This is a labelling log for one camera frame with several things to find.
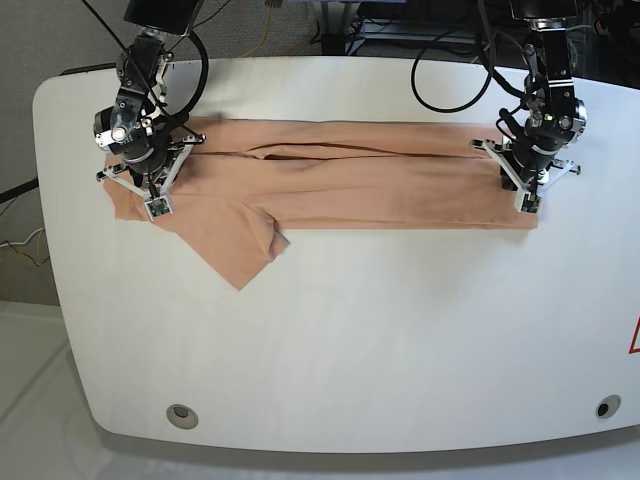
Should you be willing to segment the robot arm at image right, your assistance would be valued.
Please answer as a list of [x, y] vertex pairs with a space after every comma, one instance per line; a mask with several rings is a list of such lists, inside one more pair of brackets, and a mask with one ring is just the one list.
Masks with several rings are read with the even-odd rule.
[[532, 41], [522, 47], [521, 56], [528, 75], [522, 90], [512, 85], [496, 70], [496, 32], [490, 26], [486, 4], [477, 3], [482, 30], [475, 45], [481, 65], [487, 72], [480, 91], [467, 103], [454, 108], [428, 104], [419, 94], [416, 73], [421, 55], [411, 68], [410, 85], [414, 98], [426, 109], [441, 114], [460, 113], [474, 106], [496, 82], [518, 99], [518, 106], [502, 108], [496, 128], [502, 134], [497, 143], [474, 140], [471, 146], [485, 151], [500, 166], [502, 188], [516, 193], [515, 209], [536, 213], [544, 193], [561, 176], [579, 173], [570, 161], [557, 159], [558, 152], [574, 143], [584, 133], [587, 112], [584, 102], [575, 95], [571, 72], [571, 53], [567, 38], [567, 21], [577, 16], [574, 1], [512, 1], [511, 15], [525, 21]]

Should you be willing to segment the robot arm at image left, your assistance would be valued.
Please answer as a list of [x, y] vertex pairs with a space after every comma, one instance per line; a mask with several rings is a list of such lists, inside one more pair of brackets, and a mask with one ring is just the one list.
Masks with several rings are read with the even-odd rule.
[[[187, 126], [190, 113], [204, 93], [209, 59], [199, 36], [193, 31], [201, 1], [131, 1], [124, 20], [139, 28], [129, 46], [124, 45], [104, 19], [89, 11], [116, 41], [121, 54], [116, 62], [119, 89], [112, 107], [98, 112], [94, 120], [97, 145], [118, 157], [120, 163], [97, 174], [125, 186], [122, 175], [131, 175], [128, 188], [155, 207], [169, 202], [169, 189], [191, 149], [206, 136]], [[200, 56], [200, 74], [195, 92], [184, 107], [167, 111], [164, 75], [174, 55], [166, 47], [170, 35], [188, 39]]]

